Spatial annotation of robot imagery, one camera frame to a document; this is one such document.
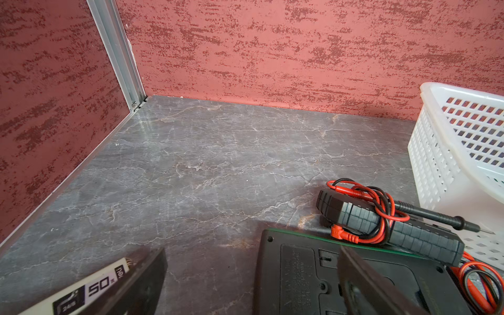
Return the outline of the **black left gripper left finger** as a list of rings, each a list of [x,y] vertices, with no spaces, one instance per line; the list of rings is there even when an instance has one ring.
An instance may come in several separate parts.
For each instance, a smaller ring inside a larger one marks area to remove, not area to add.
[[[140,254],[144,259],[80,314],[154,314],[167,274],[167,257],[163,247],[136,252],[137,257]]]

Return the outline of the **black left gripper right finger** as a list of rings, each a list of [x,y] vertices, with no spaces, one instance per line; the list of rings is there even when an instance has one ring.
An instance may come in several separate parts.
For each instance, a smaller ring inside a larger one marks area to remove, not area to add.
[[[337,269],[347,314],[363,314],[363,300],[376,314],[427,313],[403,296],[352,248],[341,248]]]

